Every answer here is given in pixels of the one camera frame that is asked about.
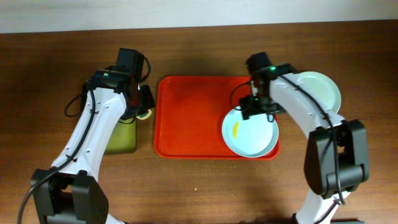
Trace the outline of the green yellow sponge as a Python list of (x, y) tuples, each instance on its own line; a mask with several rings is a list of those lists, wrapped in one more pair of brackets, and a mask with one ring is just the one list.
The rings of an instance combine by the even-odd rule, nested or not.
[(145, 113), (137, 115), (136, 118), (139, 120), (145, 120), (151, 117), (151, 115), (152, 115), (152, 110), (148, 109), (147, 111), (145, 111)]

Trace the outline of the light blue plate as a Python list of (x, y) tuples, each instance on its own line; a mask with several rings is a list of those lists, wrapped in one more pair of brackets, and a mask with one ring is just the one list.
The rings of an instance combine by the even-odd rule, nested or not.
[(244, 119), (238, 108), (224, 117), (221, 135), (230, 151), (248, 159), (268, 156), (279, 143), (279, 127), (275, 117), (257, 114)]

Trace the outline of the mint green plate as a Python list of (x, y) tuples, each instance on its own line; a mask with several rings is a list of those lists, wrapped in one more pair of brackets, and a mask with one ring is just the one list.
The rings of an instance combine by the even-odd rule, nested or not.
[(341, 93), (335, 82), (319, 72), (302, 72), (298, 80), (303, 83), (319, 100), (337, 113), (341, 107)]

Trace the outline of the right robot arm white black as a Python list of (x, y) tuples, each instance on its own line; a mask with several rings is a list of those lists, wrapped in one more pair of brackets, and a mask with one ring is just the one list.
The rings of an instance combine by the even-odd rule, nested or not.
[(291, 223), (331, 223), (346, 198), (369, 179), (366, 128), (324, 104), (288, 63), (248, 67), (252, 92), (241, 99), (243, 118), (284, 110), (307, 138), (307, 197)]

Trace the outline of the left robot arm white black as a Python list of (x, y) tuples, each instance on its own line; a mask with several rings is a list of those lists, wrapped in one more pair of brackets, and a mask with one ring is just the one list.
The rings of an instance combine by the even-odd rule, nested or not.
[(40, 223), (119, 223), (98, 183), (106, 146), (117, 124), (131, 124), (154, 107), (146, 80), (132, 71), (98, 70), (85, 82), (77, 126), (50, 169), (35, 170), (33, 196)]

